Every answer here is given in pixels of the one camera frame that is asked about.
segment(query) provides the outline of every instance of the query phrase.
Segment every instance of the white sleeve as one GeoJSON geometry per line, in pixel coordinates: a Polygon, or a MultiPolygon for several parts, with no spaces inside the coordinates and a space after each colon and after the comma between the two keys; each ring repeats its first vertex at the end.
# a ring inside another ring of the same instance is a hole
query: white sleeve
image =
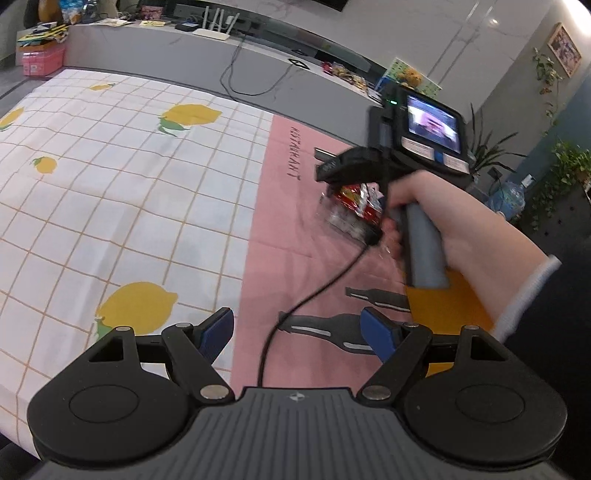
{"type": "Polygon", "coordinates": [[[558,270],[561,265],[560,260],[551,255],[545,263],[535,269],[495,322],[495,326],[491,330],[493,337],[500,342],[504,342],[509,335],[512,335],[517,330],[523,312],[531,305],[531,302],[536,298],[550,275],[558,270]]]}

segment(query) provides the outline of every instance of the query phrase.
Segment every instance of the green plant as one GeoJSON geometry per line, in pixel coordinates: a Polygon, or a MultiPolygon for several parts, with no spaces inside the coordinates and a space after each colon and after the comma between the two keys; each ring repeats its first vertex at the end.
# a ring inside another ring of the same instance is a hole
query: green plant
{"type": "Polygon", "coordinates": [[[544,102],[546,108],[545,115],[548,117],[550,124],[548,130],[558,123],[556,114],[558,113],[558,106],[560,105],[560,82],[563,78],[558,74],[554,68],[554,61],[546,54],[540,53],[537,48],[534,48],[533,61],[535,62],[535,71],[537,74],[538,81],[542,82],[542,88],[540,89],[540,95],[549,95],[554,92],[553,88],[556,86],[556,99],[554,102],[544,102]]]}
{"type": "Polygon", "coordinates": [[[488,132],[488,134],[484,137],[484,117],[482,115],[482,109],[480,110],[480,133],[478,134],[478,140],[476,140],[476,115],[474,114],[474,107],[470,104],[470,110],[472,111],[472,145],[470,146],[470,150],[474,155],[474,162],[470,166],[470,173],[473,175],[478,171],[482,170],[485,167],[501,167],[505,170],[509,170],[514,172],[511,167],[508,167],[504,163],[501,163],[497,160],[497,158],[502,157],[503,155],[514,155],[516,157],[527,157],[527,155],[522,155],[520,153],[513,153],[508,152],[504,148],[501,148],[501,145],[505,143],[510,138],[513,138],[517,135],[517,132],[513,132],[506,137],[501,138],[497,143],[493,146],[489,146],[488,142],[491,141],[492,137],[492,130],[488,132]]]}
{"type": "Polygon", "coordinates": [[[534,230],[540,225],[540,215],[545,213],[552,217],[555,202],[569,194],[577,182],[585,183],[591,176],[589,150],[558,140],[552,148],[552,153],[556,156],[557,162],[528,205],[532,212],[531,226],[534,230]]]}

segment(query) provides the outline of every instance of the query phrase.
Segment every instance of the human hand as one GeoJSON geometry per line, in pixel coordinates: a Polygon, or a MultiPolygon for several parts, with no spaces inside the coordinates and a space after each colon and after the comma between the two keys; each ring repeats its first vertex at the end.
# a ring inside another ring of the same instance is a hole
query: human hand
{"type": "MultiPolygon", "coordinates": [[[[392,182],[387,211],[418,202],[441,232],[450,268],[459,271],[491,318],[498,318],[547,257],[531,240],[470,194],[427,171],[392,182]]],[[[382,223],[384,242],[400,260],[401,235],[391,218],[382,223]]]]}

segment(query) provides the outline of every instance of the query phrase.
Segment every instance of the picture frame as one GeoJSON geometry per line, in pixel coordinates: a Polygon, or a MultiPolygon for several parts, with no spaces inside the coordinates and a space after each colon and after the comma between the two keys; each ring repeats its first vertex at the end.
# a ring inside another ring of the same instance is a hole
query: picture frame
{"type": "Polygon", "coordinates": [[[142,20],[160,20],[162,17],[163,7],[154,7],[150,5],[142,5],[139,16],[142,20]]]}
{"type": "Polygon", "coordinates": [[[556,25],[554,33],[548,40],[548,46],[562,65],[566,75],[572,77],[579,68],[583,56],[562,23],[556,25]]]}

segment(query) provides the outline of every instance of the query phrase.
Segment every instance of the gray handle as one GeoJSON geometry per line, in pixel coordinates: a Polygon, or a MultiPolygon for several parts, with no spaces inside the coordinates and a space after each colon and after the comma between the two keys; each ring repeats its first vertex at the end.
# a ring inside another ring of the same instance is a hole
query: gray handle
{"type": "Polygon", "coordinates": [[[401,209],[407,285],[449,288],[441,234],[418,203],[401,209]]]}

